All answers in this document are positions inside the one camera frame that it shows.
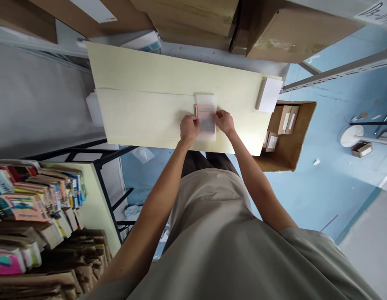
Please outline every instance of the dark pants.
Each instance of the dark pants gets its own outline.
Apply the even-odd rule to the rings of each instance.
[[[192,172],[208,168],[227,170],[238,175],[225,153],[206,152],[206,157],[204,157],[199,151],[188,151],[182,167],[181,178]]]

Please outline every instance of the hand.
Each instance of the hand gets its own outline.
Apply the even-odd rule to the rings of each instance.
[[[201,128],[200,121],[194,115],[185,115],[180,124],[181,141],[187,146],[192,146]]]
[[[225,110],[218,110],[214,114],[214,120],[220,130],[224,132],[227,137],[235,132],[234,120],[229,112],[226,112]]]

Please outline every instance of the white wall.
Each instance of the white wall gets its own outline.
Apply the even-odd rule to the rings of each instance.
[[[381,190],[339,247],[381,298],[387,299],[387,191]]]
[[[0,44],[0,158],[104,138],[85,98],[92,75]]]

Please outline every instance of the metal shelf frame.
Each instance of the metal shelf frame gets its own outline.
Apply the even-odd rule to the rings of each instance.
[[[307,62],[302,62],[299,65],[310,72],[313,76],[291,83],[289,85],[285,85],[282,88],[280,94],[299,90],[301,88],[306,88],[308,86],[316,85],[319,83],[336,80],[342,77],[387,67],[387,48],[382,52],[367,56],[365,58],[350,62],[346,65],[325,72],[319,71],[315,67],[309,65]]]

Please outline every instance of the small white box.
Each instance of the small white box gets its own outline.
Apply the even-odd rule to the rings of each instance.
[[[161,42],[158,34],[153,30],[150,33],[147,33],[139,38],[121,45],[120,47],[152,52],[161,48]]]
[[[255,109],[265,113],[272,113],[276,107],[278,95],[282,87],[282,80],[266,77],[261,81],[259,95]]]

